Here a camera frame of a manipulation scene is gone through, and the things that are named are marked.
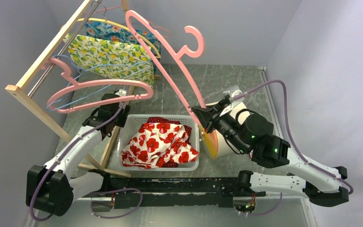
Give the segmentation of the white plastic basket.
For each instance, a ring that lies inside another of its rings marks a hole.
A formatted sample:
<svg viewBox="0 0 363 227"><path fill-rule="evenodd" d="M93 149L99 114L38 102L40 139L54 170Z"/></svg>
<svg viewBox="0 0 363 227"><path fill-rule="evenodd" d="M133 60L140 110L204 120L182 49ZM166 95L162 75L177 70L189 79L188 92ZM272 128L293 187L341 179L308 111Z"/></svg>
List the white plastic basket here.
<svg viewBox="0 0 363 227"><path fill-rule="evenodd" d="M146 123L147 120L152 117L150 114L130 114L126 120L126 124L120 129L116 148L114 149L116 166L122 171L137 171L137 172L191 172L198 168L199 160L189 162L186 164L180 164L177 168L151 168L142 169L138 167L126 167L121 161L121 150L128 144L132 137L137 133L141 124ZM179 121L183 125L187 125L192 128L190 133L190 143L196 151L199 151L199 129L197 124L189 115L172 115L172 114L159 114L158 117L165 118L171 121Z"/></svg>

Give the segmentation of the red polka dot skirt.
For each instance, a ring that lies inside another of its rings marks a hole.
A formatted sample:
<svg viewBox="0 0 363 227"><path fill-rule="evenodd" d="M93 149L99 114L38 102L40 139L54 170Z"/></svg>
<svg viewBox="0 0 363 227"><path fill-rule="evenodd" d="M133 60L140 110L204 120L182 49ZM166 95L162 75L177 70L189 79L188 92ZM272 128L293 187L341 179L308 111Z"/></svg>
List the red polka dot skirt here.
<svg viewBox="0 0 363 227"><path fill-rule="evenodd" d="M147 120L147 123L172 123L172 124L181 124L180 121L176 121L176 120L169 120L163 117L149 117ZM190 145L190 135L191 135L191 131L192 128L188 125L184 125L184 129L187 133L187 139L186 142L187 144ZM165 163L162 167L163 168L177 168L179 166L179 164L173 163L173 161L168 161L167 163Z"/></svg>

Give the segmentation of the yellow lemon print skirt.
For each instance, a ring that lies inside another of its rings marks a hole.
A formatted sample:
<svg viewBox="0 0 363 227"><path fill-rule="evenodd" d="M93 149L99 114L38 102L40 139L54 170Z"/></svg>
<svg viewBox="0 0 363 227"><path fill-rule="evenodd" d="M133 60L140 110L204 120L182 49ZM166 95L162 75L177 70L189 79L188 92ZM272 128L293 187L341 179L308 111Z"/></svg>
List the yellow lemon print skirt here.
<svg viewBox="0 0 363 227"><path fill-rule="evenodd" d="M153 61L139 44L77 35L68 52L78 67L102 77L141 81L151 87L154 84Z"/></svg>

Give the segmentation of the white red flower skirt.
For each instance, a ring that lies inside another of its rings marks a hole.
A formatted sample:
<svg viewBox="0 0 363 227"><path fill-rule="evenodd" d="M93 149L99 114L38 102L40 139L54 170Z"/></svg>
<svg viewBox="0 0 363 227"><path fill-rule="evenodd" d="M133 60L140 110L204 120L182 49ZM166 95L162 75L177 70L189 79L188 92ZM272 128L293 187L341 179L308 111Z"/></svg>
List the white red flower skirt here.
<svg viewBox="0 0 363 227"><path fill-rule="evenodd" d="M121 150L121 165L145 170L178 167L199 159L190 143L192 128L167 122L146 122Z"/></svg>

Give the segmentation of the pink wire hanger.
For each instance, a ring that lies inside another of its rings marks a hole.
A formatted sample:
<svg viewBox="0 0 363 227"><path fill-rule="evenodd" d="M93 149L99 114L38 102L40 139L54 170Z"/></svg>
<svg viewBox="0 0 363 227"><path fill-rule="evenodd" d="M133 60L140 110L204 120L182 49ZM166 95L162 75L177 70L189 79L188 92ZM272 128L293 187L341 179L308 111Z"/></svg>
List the pink wire hanger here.
<svg viewBox="0 0 363 227"><path fill-rule="evenodd" d="M103 4L102 4L102 6L103 6L103 8L102 9L96 9L94 11L93 15L102 12L103 16L105 17L106 12L109 11L109 10L114 10L114 9L121 8L123 13L125 13L130 9L128 0L121 0L120 5L118 5L118 6L112 6L112 7L108 7L108 8L106 6L104 6ZM160 29L160 30L164 31L165 32L165 36L164 36L165 38L168 38L171 35L170 30L168 30L168 29L166 29L164 27L161 27L161 26L157 26L152 21L150 21L148 19L146 19L146 21L152 26L152 28Z"/></svg>

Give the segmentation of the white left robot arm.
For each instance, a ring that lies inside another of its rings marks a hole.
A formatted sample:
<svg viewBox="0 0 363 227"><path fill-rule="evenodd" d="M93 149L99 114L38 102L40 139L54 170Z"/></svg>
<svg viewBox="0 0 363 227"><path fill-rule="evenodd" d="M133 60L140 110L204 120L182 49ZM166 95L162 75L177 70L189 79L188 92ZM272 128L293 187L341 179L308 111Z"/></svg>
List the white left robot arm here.
<svg viewBox="0 0 363 227"><path fill-rule="evenodd" d="M110 174L104 170L91 169L81 177L72 178L73 172L84 157L106 137L114 127L123 127L130 106L125 102L102 105L85 119L77 135L54 158L43 166L32 166L27 172L26 205L33 220L38 218L34 210L51 216L62 216L73 201L95 192L104 197L110 194Z"/></svg>

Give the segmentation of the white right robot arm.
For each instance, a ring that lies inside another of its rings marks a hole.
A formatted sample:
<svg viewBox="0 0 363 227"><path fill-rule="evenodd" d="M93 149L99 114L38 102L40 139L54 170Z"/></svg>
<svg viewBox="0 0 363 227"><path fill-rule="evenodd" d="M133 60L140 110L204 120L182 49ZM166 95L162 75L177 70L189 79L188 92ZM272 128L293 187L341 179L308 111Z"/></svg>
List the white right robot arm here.
<svg viewBox="0 0 363 227"><path fill-rule="evenodd" d="M235 117L222 113L229 106L224 97L209 108L192 107L205 133L217 131L237 155L251 154L251 161L272 169L280 168L288 175L266 175L241 170L236 190L240 196L258 192L279 192L309 199L315 205L334 207L349 201L350 191L342 184L347 178L343 166L317 166L304 155L298 154L291 144L274 135L274 125L258 113L238 122L241 111Z"/></svg>

